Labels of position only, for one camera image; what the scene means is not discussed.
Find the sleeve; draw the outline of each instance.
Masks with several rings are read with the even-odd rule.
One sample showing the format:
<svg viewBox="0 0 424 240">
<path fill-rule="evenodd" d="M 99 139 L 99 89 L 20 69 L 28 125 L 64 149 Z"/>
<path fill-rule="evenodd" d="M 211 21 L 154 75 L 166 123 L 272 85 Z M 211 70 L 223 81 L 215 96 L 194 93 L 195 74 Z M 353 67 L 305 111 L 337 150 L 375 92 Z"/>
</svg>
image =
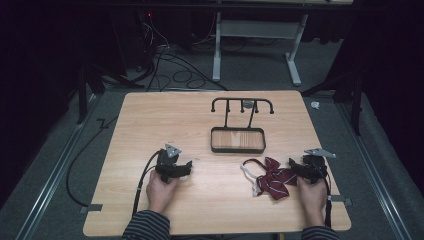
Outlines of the sleeve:
<svg viewBox="0 0 424 240">
<path fill-rule="evenodd" d="M 338 240 L 337 233 L 328 227 L 309 227 L 302 231 L 302 240 Z"/>
<path fill-rule="evenodd" d="M 169 239 L 170 221 L 162 214 L 144 210 L 137 212 L 128 223 L 123 239 Z"/>
</svg>

